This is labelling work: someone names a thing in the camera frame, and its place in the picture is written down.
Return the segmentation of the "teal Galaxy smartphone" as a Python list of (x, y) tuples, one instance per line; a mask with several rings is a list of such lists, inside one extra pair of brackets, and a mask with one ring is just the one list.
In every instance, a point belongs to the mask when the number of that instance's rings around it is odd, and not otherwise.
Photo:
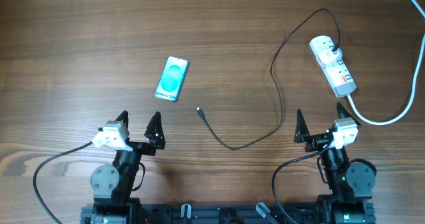
[(155, 97), (170, 102), (176, 102), (188, 67), (188, 60), (169, 56), (158, 82)]

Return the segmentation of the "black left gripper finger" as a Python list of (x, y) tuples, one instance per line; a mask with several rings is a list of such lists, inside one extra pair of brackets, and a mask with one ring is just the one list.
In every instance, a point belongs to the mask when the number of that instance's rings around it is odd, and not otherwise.
[(129, 114), (127, 110), (124, 110), (115, 120), (114, 120), (116, 126), (119, 129), (128, 129), (129, 124)]
[(163, 133), (161, 113), (156, 111), (146, 127), (144, 136), (151, 145), (165, 145), (165, 136)]

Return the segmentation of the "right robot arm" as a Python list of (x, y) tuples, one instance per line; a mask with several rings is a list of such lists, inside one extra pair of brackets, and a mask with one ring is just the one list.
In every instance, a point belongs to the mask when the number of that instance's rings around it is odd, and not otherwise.
[(360, 123), (337, 103), (336, 119), (325, 133), (311, 135), (302, 111), (297, 110), (295, 143), (305, 151), (318, 152), (317, 165), (329, 195), (319, 195), (308, 211), (298, 217), (302, 223), (376, 223), (373, 197), (377, 169), (369, 161), (349, 159), (345, 147), (357, 140)]

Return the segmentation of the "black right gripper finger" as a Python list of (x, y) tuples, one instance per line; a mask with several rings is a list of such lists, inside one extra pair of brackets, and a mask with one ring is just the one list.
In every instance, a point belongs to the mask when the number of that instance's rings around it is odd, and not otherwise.
[(354, 118), (345, 108), (344, 108), (344, 106), (342, 105), (342, 103), (340, 103), (340, 102), (338, 102), (337, 103), (337, 105), (336, 105), (336, 107), (337, 107), (337, 114), (338, 114), (338, 117), (339, 117), (339, 119), (342, 119), (342, 118), (351, 118), (355, 123), (356, 123), (356, 125), (357, 125), (357, 127), (358, 128), (360, 128), (361, 127), (361, 124), (360, 124), (360, 122), (356, 119), (356, 118)]
[(296, 122), (295, 136), (309, 136), (310, 133), (300, 108), (297, 109), (296, 114), (297, 114), (297, 122)]

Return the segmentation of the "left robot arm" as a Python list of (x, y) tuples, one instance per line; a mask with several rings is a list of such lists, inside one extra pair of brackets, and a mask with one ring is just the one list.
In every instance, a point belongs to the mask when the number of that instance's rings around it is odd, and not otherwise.
[(115, 150), (116, 155), (112, 164), (99, 166), (92, 173), (90, 185), (94, 191), (94, 204), (81, 209), (81, 223), (151, 223), (140, 199), (130, 195), (141, 187), (134, 185), (137, 172), (145, 170), (141, 157), (154, 156), (157, 150), (165, 148), (161, 113), (156, 112), (149, 121), (144, 134), (148, 139), (146, 142), (129, 139), (128, 116), (124, 110), (115, 120), (99, 128), (92, 139), (97, 148), (107, 146)]

